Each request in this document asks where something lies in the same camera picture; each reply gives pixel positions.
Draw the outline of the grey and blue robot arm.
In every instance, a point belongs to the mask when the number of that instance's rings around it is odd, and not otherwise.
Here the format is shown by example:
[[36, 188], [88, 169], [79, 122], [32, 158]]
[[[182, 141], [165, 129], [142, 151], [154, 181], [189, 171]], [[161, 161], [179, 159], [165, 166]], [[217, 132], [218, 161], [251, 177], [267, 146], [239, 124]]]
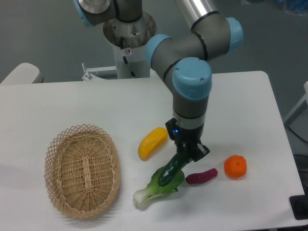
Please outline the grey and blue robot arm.
[[208, 154], [201, 143], [212, 87], [208, 61], [241, 47], [243, 29], [220, 15], [211, 0], [179, 0], [190, 34], [174, 40], [156, 33], [154, 19], [140, 0], [76, 0], [86, 26], [103, 24], [112, 45], [118, 78], [148, 77], [154, 70], [173, 95], [173, 117], [166, 123], [176, 159], [198, 161]]

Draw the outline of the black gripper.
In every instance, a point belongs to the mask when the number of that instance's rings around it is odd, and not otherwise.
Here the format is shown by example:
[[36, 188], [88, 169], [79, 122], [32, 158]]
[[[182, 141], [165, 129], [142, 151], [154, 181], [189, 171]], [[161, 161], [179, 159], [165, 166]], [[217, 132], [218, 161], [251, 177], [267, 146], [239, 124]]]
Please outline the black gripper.
[[175, 142], [177, 153], [186, 153], [186, 145], [188, 145], [189, 162], [198, 162], [210, 153], [210, 150], [201, 142], [204, 124], [196, 128], [184, 128], [183, 125], [178, 125], [177, 121], [176, 118], [172, 118], [166, 122], [169, 138]]

